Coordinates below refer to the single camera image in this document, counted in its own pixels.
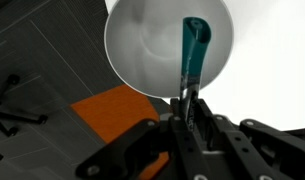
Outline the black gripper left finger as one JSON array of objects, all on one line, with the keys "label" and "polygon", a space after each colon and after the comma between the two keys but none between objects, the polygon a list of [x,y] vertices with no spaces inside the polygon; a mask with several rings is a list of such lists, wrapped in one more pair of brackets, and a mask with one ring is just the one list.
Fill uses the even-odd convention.
[{"label": "black gripper left finger", "polygon": [[180,102],[170,100],[173,116],[169,120],[169,128],[173,137],[173,157],[179,180],[210,180],[212,175],[208,170],[200,146],[193,132],[180,117]]}]

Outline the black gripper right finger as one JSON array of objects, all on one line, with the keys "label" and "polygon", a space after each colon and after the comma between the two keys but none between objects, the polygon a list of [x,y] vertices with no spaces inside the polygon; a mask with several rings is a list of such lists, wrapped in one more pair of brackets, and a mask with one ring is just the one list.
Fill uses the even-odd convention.
[{"label": "black gripper right finger", "polygon": [[204,100],[195,104],[196,126],[210,152],[220,151],[236,180],[281,180],[244,133],[222,115],[214,115]]}]

